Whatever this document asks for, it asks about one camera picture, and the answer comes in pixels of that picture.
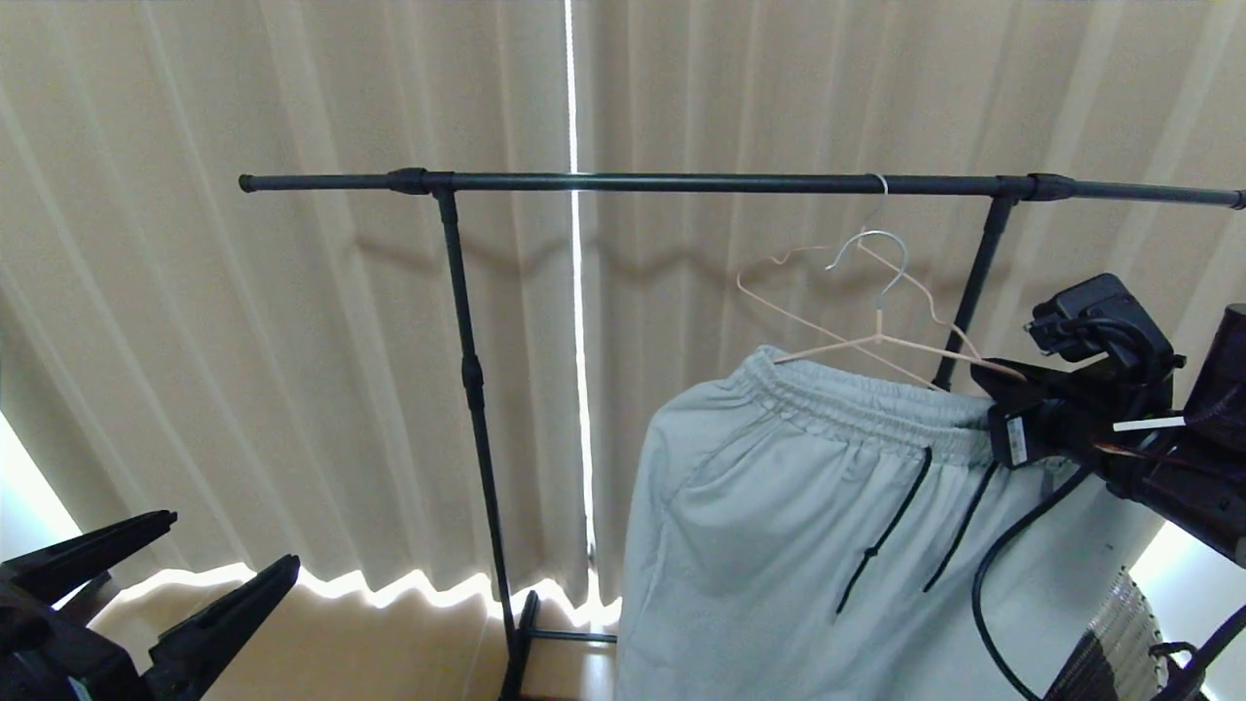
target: vertical support pole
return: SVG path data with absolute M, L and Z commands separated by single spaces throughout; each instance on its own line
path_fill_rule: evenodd
M 462 380 L 471 412 L 471 428 L 476 438 L 476 462 L 480 464 L 480 482 L 485 492 L 485 515 L 488 519 L 488 539 L 493 545 L 493 573 L 497 576 L 497 595 L 502 600 L 502 626 L 506 629 L 507 652 L 516 650 L 515 611 L 511 610 L 511 580 L 506 578 L 506 555 L 502 552 L 502 519 L 497 510 L 497 484 L 493 479 L 493 457 L 488 451 L 488 427 L 485 423 L 485 374 L 476 357 L 476 337 L 471 327 L 471 306 L 467 301 L 467 274 L 464 269 L 464 245 L 459 237 L 459 207 L 452 189 L 436 189 L 432 197 L 441 210 L 441 227 L 446 233 L 446 255 L 450 259 L 450 285 L 455 294 L 455 313 L 459 319 L 459 340 L 464 349 Z
M 1013 197 L 992 197 L 991 209 L 987 210 L 987 220 L 982 224 L 982 240 L 978 242 L 978 253 L 973 256 L 973 266 L 969 268 L 969 279 L 964 283 L 964 291 L 961 294 L 961 305 L 956 309 L 956 325 L 964 332 L 969 332 L 969 322 L 973 321 L 973 311 L 978 308 L 978 299 L 982 296 L 982 288 L 987 283 L 987 274 L 991 273 L 991 264 L 996 259 L 996 250 L 999 248 L 999 239 L 1003 238 L 1004 228 L 1008 225 L 1008 214 L 1017 204 Z M 961 336 L 954 331 L 947 334 L 947 345 L 952 354 L 961 352 Z M 942 390 L 952 388 L 952 372 L 956 370 L 956 361 L 943 359 L 939 361 L 938 372 L 934 374 L 932 385 Z

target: elastic waistband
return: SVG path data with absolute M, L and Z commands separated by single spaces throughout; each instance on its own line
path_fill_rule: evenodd
M 810 433 L 931 448 L 941 463 L 991 462 L 991 400 L 863 377 L 810 361 L 776 365 L 775 359 L 784 355 L 763 345 L 729 382 Z

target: curtain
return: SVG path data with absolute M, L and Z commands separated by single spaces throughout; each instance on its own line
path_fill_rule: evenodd
M 586 171 L 1024 174 L 1242 187 L 1241 1 L 577 4 Z M 735 288 L 763 255 L 839 244 L 877 195 L 583 194 L 593 496 L 602 598 L 619 593 L 623 537 L 649 417 L 730 374 L 760 342 L 825 344 Z M 910 271 L 954 315 L 987 200 L 893 197 L 871 224 L 905 238 Z M 1138 294 L 1191 367 L 1224 304 L 1246 291 L 1246 219 L 1226 208 L 1023 203 L 971 337 L 1042 360 L 1029 306 L 1103 270 Z M 872 245 L 893 255 L 881 240 Z M 887 270 L 834 252 L 750 268 L 750 289 L 842 335 L 872 330 Z M 887 294 L 892 332 L 942 345 L 911 285 Z M 938 359 L 885 355 L 933 377 Z M 850 352 L 819 359 L 902 380 Z M 963 370 L 954 390 L 973 392 Z
M 0 9 L 4 411 L 132 565 L 492 572 L 431 198 L 240 172 L 563 171 L 562 7 Z M 569 197 L 462 194 L 511 576 L 587 591 Z

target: black metal pole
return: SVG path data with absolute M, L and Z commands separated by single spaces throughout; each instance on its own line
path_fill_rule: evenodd
M 485 517 L 488 519 L 488 539 L 493 545 L 493 572 L 497 575 L 497 595 L 502 601 L 502 626 L 506 629 L 506 646 L 516 650 L 515 611 L 511 610 L 511 580 L 506 576 L 506 555 L 502 550 L 502 519 L 497 509 L 497 484 L 493 479 L 493 457 L 488 449 L 488 426 L 485 423 L 485 374 L 476 357 L 476 337 L 471 327 L 471 305 L 467 301 L 467 274 L 464 268 L 464 245 L 459 237 L 459 207 L 455 193 L 439 189 L 432 193 L 441 209 L 441 225 L 446 233 L 446 255 L 450 259 L 450 286 L 455 295 L 455 313 L 459 320 L 459 340 L 464 349 L 462 380 L 471 413 L 471 428 L 476 438 L 476 461 L 480 464 L 480 482 L 485 493 Z
M 1210 189 L 1121 182 L 1078 181 L 1052 173 L 1025 176 L 890 174 L 893 194 L 969 194 L 1050 200 L 1070 197 L 1184 202 L 1246 208 L 1246 189 Z M 429 194 L 435 189 L 506 189 L 602 192 L 771 192 L 867 194 L 882 192 L 873 174 L 726 174 L 726 173 L 455 173 L 400 168 L 374 174 L 305 174 L 238 177 L 244 192 L 259 189 L 392 189 Z
M 991 264 L 996 259 L 996 250 L 999 249 L 999 239 L 1003 238 L 1004 228 L 1008 225 L 1008 214 L 1017 205 L 1017 200 L 1011 197 L 994 197 L 991 199 L 991 209 L 987 210 L 987 220 L 982 224 L 982 239 L 978 242 L 978 252 L 973 255 L 973 266 L 969 268 L 969 279 L 964 283 L 964 291 L 961 293 L 961 305 L 956 309 L 953 321 L 964 332 L 969 331 L 973 322 L 973 311 L 978 308 L 978 299 L 982 298 L 982 288 L 987 284 L 987 274 L 991 273 Z M 947 334 L 947 345 L 952 354 L 961 352 L 961 336 L 954 331 Z M 956 361 L 943 359 L 938 364 L 938 372 L 934 374 L 934 387 L 942 390 L 952 388 L 952 372 L 956 370 Z

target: horizontal rod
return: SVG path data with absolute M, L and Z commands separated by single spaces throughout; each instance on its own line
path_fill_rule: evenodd
M 619 636 L 608 633 L 578 633 L 573 630 L 546 630 L 541 628 L 527 631 L 530 637 L 545 640 L 573 640 L 578 642 L 618 642 Z
M 1050 173 L 1025 176 L 883 176 L 893 194 L 967 194 L 1025 200 L 1068 198 L 1185 202 L 1246 208 L 1246 191 L 1077 181 Z M 260 189 L 432 191 L 603 191 L 603 192 L 769 192 L 881 193 L 875 174 L 726 173 L 455 173 L 401 168 L 375 174 L 252 176 L 238 178 L 245 192 Z

